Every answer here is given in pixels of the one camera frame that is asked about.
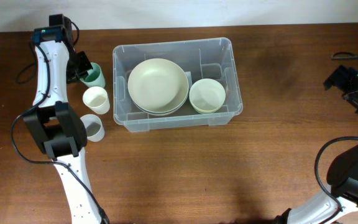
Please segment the white small bowl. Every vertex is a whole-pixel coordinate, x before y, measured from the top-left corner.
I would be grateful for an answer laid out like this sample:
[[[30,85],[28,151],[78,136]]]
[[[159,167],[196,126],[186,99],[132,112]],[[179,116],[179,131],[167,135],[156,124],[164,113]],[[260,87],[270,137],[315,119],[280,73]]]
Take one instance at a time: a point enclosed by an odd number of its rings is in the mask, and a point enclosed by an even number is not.
[[[194,108],[201,110],[220,109],[226,100],[224,87],[210,78],[195,82],[189,91],[189,100]]]

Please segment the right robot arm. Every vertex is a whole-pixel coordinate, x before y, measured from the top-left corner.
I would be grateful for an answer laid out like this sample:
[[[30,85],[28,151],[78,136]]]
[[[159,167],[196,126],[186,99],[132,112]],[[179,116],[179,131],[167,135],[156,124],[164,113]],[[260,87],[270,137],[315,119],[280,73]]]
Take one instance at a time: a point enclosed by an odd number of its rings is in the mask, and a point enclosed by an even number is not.
[[[332,60],[358,60],[358,55],[337,52]],[[358,70],[339,66],[323,83],[326,90],[335,86],[342,91],[342,98],[356,108],[358,113]],[[331,163],[323,184],[319,176],[319,160],[332,144],[356,141],[357,145],[338,155]],[[306,203],[289,208],[273,220],[274,223],[337,223],[348,213],[358,211],[358,137],[344,136],[332,139],[322,146],[314,161],[314,175],[321,190]]]

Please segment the cream white cup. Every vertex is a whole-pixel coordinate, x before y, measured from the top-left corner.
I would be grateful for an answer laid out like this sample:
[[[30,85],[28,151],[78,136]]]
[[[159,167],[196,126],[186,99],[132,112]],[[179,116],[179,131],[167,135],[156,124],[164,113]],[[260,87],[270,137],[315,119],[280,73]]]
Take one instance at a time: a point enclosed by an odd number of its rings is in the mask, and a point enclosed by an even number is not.
[[[110,110],[107,91],[99,86],[88,88],[83,93],[83,103],[96,114],[106,114]]]

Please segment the mint green cup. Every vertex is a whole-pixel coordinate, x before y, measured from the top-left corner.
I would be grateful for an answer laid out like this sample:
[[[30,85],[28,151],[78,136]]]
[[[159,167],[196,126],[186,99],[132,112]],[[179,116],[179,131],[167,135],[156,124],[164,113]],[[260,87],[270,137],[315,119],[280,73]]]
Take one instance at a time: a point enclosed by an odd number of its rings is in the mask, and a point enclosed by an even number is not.
[[[103,75],[101,67],[94,62],[91,62],[92,69],[88,70],[88,75],[84,78],[80,78],[80,81],[84,83],[88,88],[98,86],[104,88],[106,81]]]

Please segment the beige large bowl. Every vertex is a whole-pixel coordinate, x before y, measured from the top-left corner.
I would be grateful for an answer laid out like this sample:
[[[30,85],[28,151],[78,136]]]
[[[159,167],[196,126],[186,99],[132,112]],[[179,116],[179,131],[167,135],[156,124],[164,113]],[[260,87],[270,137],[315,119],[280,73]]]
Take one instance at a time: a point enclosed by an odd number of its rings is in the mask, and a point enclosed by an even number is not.
[[[127,85],[131,99],[179,98],[189,92],[184,70],[163,58],[152,58],[138,64],[131,71]]]
[[[165,116],[179,110],[187,99],[188,95],[179,98],[157,98],[156,100],[132,98],[132,101],[143,112],[154,116]]]

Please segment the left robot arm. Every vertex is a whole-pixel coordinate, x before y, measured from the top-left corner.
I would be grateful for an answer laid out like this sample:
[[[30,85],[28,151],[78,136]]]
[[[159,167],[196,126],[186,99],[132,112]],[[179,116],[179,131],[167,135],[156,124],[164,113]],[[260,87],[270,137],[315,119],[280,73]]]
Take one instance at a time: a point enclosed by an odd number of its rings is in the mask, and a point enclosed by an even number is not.
[[[86,128],[68,103],[67,85],[87,76],[91,63],[76,52],[77,26],[63,14],[51,15],[48,26],[34,30],[37,90],[33,105],[20,115],[44,163],[56,168],[70,208],[72,223],[109,223],[94,197],[86,171]]]

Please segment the yellow small bowl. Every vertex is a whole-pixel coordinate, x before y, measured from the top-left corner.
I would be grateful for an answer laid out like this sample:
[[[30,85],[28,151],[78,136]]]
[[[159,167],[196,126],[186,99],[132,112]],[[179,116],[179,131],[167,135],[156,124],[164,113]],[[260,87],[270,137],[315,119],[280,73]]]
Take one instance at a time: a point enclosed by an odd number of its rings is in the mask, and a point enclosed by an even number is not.
[[[196,112],[198,112],[199,114],[211,114],[211,113],[217,113],[219,109],[215,109],[215,110],[201,110],[199,108],[194,108],[194,110]]]

